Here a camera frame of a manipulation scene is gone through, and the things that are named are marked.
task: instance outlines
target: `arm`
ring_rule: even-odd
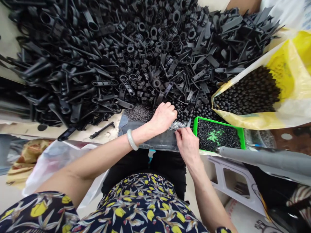
[[[136,145],[166,131],[176,119],[177,111],[169,102],[161,103],[152,119],[132,131]],[[94,179],[132,150],[127,134],[91,150],[56,172],[36,192],[59,191],[67,194],[77,208]]]
[[[218,227],[226,227],[237,233],[205,172],[199,153],[199,139],[189,127],[178,129],[175,135],[180,154],[194,182],[195,196],[203,224],[210,232],[215,232]]]

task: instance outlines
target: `bracelet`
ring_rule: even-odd
[[[131,147],[133,148],[133,150],[138,150],[138,146],[135,144],[134,139],[132,137],[132,130],[131,129],[127,130],[127,139],[129,140],[129,143],[130,143]]]

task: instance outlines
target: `floral dress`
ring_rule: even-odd
[[[187,204],[177,198],[174,186],[161,176],[131,175],[103,199],[97,211],[79,218],[66,194],[32,194],[0,215],[0,232],[208,232]],[[220,227],[216,232],[230,230]]]

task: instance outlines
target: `woman's left hand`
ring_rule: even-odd
[[[148,123],[152,125],[152,128],[158,135],[165,132],[176,118],[177,111],[174,105],[171,105],[170,102],[160,103],[152,119]]]

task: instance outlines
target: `white plastic stool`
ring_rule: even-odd
[[[230,162],[228,160],[219,159],[219,158],[214,157],[214,156],[209,156],[208,160],[211,161],[212,163],[214,163],[215,168],[216,168],[218,184],[212,182],[212,185],[214,186],[214,188],[216,188],[219,191],[227,194],[228,196],[236,199],[238,202],[248,206],[249,208],[253,209],[254,211],[260,213],[261,215],[266,216],[264,206],[261,203],[260,199],[258,198],[258,197],[260,197],[260,194],[259,194],[259,191],[257,189],[257,185],[253,186],[253,189],[257,193],[257,196],[256,196],[256,193],[254,193],[254,191],[252,189],[252,184],[256,184],[256,183],[254,181],[253,176],[247,170],[246,167],[244,167],[243,165],[239,165],[239,164]],[[225,181],[224,168],[229,169],[235,173],[238,173],[246,179],[247,187],[248,187],[248,191],[249,191],[249,195],[250,195],[249,199],[247,199],[247,198],[241,196],[240,194],[228,189],[228,187],[226,185],[226,181]]]

